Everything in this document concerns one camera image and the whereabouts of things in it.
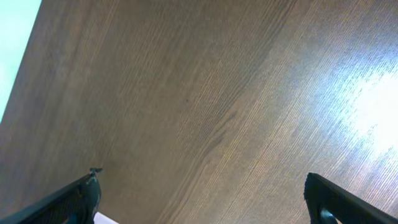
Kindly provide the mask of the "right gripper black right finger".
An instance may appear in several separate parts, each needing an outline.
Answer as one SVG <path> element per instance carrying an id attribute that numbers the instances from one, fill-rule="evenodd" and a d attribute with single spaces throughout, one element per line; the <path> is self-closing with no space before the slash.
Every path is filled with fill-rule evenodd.
<path id="1" fill-rule="evenodd" d="M 304 199 L 310 223 L 397 224 L 397 219 L 316 173 L 308 173 Z"/>

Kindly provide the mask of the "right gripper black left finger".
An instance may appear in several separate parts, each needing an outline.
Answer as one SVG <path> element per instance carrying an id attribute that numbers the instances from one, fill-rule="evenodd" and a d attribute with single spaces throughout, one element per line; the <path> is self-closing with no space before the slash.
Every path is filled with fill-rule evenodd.
<path id="1" fill-rule="evenodd" d="M 101 201 L 101 188 L 97 173 L 90 172 L 38 202 L 1 220 L 8 224 L 94 224 Z"/>

